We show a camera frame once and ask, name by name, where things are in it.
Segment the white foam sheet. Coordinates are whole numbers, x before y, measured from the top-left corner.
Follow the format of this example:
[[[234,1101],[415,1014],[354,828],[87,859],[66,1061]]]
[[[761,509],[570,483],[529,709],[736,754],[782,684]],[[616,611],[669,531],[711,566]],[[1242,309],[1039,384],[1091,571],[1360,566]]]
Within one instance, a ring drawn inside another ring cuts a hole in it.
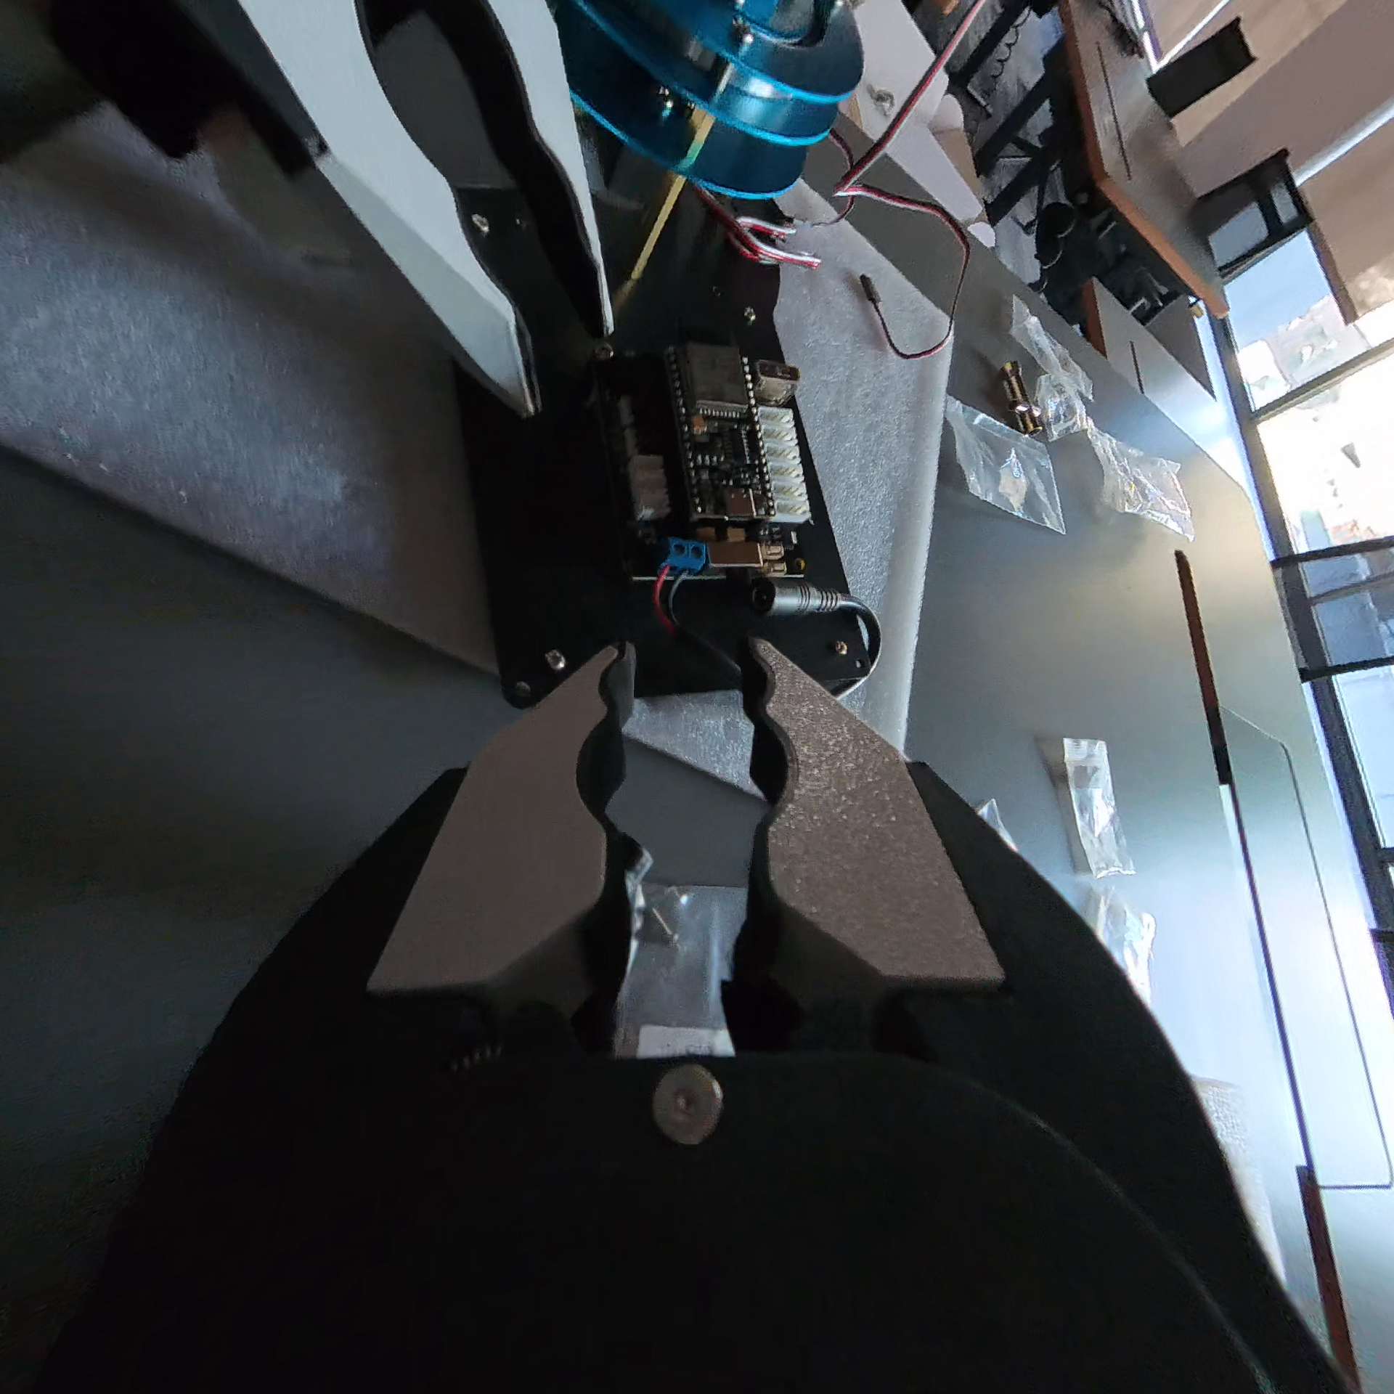
[[[328,253],[234,211],[112,108],[2,165],[2,442],[25,461],[428,646],[496,669],[452,419],[403,278],[326,203]],[[780,283],[780,339],[852,590],[886,625],[853,699],[906,741],[944,419],[943,358],[877,347],[852,253]]]

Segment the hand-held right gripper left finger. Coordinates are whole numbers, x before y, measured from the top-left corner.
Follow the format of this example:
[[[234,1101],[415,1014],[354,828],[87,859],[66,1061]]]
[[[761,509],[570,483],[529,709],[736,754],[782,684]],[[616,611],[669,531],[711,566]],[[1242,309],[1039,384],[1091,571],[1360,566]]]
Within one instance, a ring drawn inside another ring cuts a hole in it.
[[[376,997],[463,992],[576,1014],[616,994],[633,844],[624,778],[637,654],[605,645],[472,760],[369,975]]]

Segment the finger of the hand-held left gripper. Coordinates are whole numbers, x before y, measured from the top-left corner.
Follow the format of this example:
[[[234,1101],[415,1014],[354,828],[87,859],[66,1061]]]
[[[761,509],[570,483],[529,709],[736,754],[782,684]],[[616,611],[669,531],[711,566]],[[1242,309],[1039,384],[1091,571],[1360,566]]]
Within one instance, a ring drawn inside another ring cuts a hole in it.
[[[514,298],[486,271],[452,184],[392,107],[357,2],[240,2],[314,122],[315,167],[435,312],[470,365],[519,414],[538,407]]]
[[[486,129],[583,326],[616,332],[616,309],[583,137],[550,2],[478,2]]]

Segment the grey desk with wood edge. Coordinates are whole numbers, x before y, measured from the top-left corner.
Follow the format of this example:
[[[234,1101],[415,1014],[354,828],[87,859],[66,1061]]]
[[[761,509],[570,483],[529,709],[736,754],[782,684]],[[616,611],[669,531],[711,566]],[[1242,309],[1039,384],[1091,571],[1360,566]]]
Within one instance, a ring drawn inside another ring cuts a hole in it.
[[[1222,276],[1194,227],[1194,190],[1180,168],[1175,122],[1151,94],[1120,2],[1059,2],[1091,188],[1129,249],[1163,285],[1230,314]]]

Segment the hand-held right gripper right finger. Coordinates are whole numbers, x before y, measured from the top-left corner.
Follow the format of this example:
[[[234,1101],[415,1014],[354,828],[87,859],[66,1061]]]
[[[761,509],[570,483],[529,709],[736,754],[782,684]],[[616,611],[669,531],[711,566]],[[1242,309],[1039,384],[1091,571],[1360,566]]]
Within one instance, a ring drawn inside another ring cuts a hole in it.
[[[734,982],[788,997],[998,989],[1005,970],[899,746],[768,637],[750,639],[743,699],[768,810]]]

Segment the clear bag with silver screws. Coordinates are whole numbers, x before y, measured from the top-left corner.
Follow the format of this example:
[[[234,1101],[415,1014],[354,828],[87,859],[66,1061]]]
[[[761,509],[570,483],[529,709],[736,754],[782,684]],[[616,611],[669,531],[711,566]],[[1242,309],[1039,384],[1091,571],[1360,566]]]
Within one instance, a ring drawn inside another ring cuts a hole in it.
[[[746,922],[746,890],[661,884],[648,851],[624,881],[632,948],[616,1004],[616,1055],[734,1055],[724,986]]]

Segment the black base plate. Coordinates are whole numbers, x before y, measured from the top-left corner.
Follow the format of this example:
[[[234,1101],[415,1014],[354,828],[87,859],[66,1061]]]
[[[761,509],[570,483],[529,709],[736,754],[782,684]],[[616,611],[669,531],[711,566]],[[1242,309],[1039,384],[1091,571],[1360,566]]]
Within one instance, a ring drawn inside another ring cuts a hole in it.
[[[880,658],[880,619],[848,582],[802,407],[812,392],[776,329],[778,267],[743,256],[701,194],[681,194],[638,288],[617,297],[616,332],[595,339],[570,311],[529,229],[507,242],[522,271],[541,407],[519,416],[460,376],[460,412],[478,509],[486,594],[507,697],[526,708],[605,645],[632,645],[637,695],[737,691],[753,637],[768,637],[835,695]],[[592,369],[681,341],[732,342],[795,370],[793,401],[828,560],[819,582],[667,571],[632,582],[590,407]]]

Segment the flat clear plastic bag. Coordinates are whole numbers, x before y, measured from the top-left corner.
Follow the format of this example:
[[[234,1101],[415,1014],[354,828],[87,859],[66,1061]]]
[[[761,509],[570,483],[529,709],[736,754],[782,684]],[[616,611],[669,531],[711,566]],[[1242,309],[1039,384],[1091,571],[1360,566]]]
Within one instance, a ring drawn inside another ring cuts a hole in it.
[[[971,493],[1024,521],[1066,534],[1055,469],[1045,442],[946,396],[954,454]]]

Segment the crumpled clear plastic bag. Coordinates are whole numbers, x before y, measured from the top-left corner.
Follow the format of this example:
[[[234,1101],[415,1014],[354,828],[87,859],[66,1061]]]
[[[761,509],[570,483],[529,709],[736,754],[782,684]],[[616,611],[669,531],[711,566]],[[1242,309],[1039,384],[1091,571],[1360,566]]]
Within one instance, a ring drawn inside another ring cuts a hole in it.
[[[1103,465],[1100,501],[1107,509],[1143,517],[1194,541],[1194,514],[1176,461],[1128,445],[1095,421],[1089,423],[1085,438]]]

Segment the torn clear plastic bag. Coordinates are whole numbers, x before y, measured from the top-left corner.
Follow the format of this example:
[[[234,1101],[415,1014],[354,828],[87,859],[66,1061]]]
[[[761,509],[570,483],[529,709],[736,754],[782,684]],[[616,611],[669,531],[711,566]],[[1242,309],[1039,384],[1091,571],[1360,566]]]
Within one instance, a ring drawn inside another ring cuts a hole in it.
[[[1093,427],[1091,376],[1022,298],[1012,303],[1012,335],[1037,365],[1031,403],[1041,419],[1046,441],[1089,430]]]

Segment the black circuit board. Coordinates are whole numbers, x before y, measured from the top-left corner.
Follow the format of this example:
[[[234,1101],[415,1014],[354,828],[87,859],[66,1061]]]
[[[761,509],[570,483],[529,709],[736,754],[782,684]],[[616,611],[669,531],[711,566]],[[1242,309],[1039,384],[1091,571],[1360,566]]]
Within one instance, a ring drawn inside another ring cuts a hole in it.
[[[592,369],[590,407],[632,582],[819,582],[828,560],[788,363],[681,341]]]

